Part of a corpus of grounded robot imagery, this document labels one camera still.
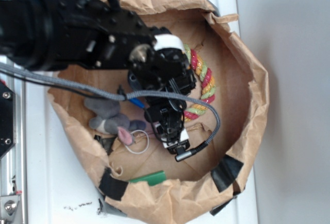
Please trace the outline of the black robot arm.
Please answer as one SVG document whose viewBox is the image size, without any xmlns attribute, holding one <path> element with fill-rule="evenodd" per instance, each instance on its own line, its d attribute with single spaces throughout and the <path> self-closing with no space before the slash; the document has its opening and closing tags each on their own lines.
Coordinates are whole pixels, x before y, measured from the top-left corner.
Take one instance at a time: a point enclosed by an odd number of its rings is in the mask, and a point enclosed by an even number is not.
<svg viewBox="0 0 330 224">
<path fill-rule="evenodd" d="M 119 0 L 1 0 L 1 54 L 30 71 L 128 70 L 134 91 L 195 88 L 181 39 Z"/>
</svg>

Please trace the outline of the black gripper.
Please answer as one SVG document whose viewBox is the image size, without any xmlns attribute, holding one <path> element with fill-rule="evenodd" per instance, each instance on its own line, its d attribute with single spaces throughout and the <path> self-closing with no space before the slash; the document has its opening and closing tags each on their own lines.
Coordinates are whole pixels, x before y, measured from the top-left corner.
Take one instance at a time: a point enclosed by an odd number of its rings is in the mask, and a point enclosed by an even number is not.
<svg viewBox="0 0 330 224">
<path fill-rule="evenodd" d="M 135 91 L 158 91 L 189 95 L 195 77 L 189 66 L 181 39 L 165 27 L 145 28 L 128 33 L 129 72 Z M 184 128 L 184 100 L 147 96 L 145 118 L 162 142 L 178 142 Z"/>
</svg>

